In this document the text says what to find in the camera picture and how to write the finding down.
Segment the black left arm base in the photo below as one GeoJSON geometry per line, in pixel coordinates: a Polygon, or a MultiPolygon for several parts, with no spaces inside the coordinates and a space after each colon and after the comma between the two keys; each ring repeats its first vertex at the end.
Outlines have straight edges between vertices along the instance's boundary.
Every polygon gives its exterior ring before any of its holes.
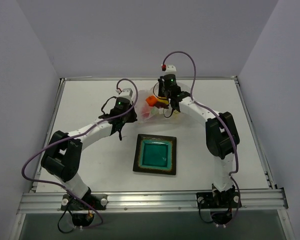
{"type": "Polygon", "coordinates": [[[69,214],[74,228],[90,229],[102,226],[105,221],[100,211],[105,211],[107,204],[108,199],[105,195],[86,193],[81,199],[65,194],[61,201],[60,209],[63,213],[60,220],[65,214],[69,214]]]}

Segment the dark brown fake fruit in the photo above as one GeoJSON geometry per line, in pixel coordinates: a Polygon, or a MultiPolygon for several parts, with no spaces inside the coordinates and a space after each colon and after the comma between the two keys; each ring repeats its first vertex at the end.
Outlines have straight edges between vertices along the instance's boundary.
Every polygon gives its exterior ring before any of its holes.
{"type": "Polygon", "coordinates": [[[157,102],[155,103],[154,106],[156,108],[158,108],[158,109],[161,109],[161,108],[168,109],[169,108],[169,101],[166,100],[166,99],[160,99],[160,98],[158,98],[157,102]]]}

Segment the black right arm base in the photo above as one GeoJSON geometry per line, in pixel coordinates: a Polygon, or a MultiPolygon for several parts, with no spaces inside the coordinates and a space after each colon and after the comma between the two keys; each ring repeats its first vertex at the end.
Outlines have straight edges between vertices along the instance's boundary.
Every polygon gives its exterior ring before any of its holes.
{"type": "Polygon", "coordinates": [[[226,192],[197,192],[198,215],[205,224],[226,228],[242,207],[241,196],[231,189],[226,192]],[[202,210],[209,210],[210,219],[204,219],[202,210]]]}

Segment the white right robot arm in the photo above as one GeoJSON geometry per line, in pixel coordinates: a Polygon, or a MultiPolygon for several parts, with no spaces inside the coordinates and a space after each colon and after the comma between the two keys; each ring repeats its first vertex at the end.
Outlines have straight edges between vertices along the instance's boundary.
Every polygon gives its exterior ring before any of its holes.
{"type": "Polygon", "coordinates": [[[194,100],[190,92],[178,85],[176,75],[168,73],[158,79],[158,95],[169,100],[173,111],[183,113],[205,127],[205,141],[214,156],[213,203],[224,206],[230,201],[228,191],[235,191],[232,175],[239,171],[237,146],[240,137],[233,115],[214,111],[194,100]]]}

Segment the orange fake fruit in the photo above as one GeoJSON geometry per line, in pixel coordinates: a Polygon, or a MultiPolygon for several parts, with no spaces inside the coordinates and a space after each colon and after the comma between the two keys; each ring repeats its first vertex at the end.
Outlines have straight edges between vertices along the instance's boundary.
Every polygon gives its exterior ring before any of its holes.
{"type": "Polygon", "coordinates": [[[151,95],[147,97],[145,101],[150,107],[154,107],[157,104],[158,99],[154,95],[151,95]]]}

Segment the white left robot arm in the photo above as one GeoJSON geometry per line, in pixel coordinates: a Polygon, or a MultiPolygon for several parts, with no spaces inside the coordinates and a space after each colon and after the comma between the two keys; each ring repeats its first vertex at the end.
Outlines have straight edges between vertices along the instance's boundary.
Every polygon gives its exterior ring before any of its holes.
{"type": "Polygon", "coordinates": [[[87,209],[91,203],[91,190],[78,173],[82,151],[116,132],[122,140],[123,126],[137,120],[132,98],[128,95],[118,96],[110,113],[102,114],[98,118],[102,120],[99,124],[91,123],[72,132],[56,131],[40,163],[66,190],[74,194],[72,202],[80,210],[87,209]]]}

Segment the aluminium front rail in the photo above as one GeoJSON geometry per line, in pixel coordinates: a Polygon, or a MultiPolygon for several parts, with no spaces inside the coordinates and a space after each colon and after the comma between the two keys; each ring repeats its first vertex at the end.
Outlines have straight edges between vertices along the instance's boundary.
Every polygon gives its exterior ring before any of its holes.
{"type": "MultiPolygon", "coordinates": [[[[242,210],[286,210],[288,202],[283,189],[244,189],[240,192],[242,210]]],[[[195,212],[198,205],[211,209],[198,190],[94,192],[105,205],[104,213],[195,212]]],[[[63,192],[25,193],[18,214],[57,214],[65,203],[63,192]]]]}

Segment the teal square ceramic plate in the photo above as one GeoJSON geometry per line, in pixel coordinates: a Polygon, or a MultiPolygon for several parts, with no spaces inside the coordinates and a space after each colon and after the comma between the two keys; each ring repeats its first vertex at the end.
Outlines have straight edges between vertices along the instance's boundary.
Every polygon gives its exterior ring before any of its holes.
{"type": "Polygon", "coordinates": [[[177,173],[177,138],[139,134],[132,170],[136,173],[175,176],[177,173]]]}

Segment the translucent white plastic bag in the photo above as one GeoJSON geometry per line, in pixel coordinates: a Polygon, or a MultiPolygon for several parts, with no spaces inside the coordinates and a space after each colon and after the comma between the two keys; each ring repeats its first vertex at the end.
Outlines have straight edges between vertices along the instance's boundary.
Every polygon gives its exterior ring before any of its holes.
{"type": "Polygon", "coordinates": [[[143,106],[149,106],[146,102],[146,98],[148,98],[149,96],[155,96],[157,99],[166,100],[163,97],[159,97],[158,90],[159,90],[159,83],[157,82],[153,87],[151,87],[149,89],[142,89],[142,90],[138,91],[138,100],[136,102],[136,105],[135,105],[134,109],[135,109],[135,112],[137,114],[137,120],[140,123],[150,122],[150,121],[154,121],[154,120],[166,119],[171,114],[172,108],[170,106],[168,106],[168,109],[166,109],[166,108],[157,108],[157,107],[154,106],[154,107],[152,107],[151,117],[146,118],[146,119],[142,118],[142,115],[141,115],[142,107],[143,106]]]}

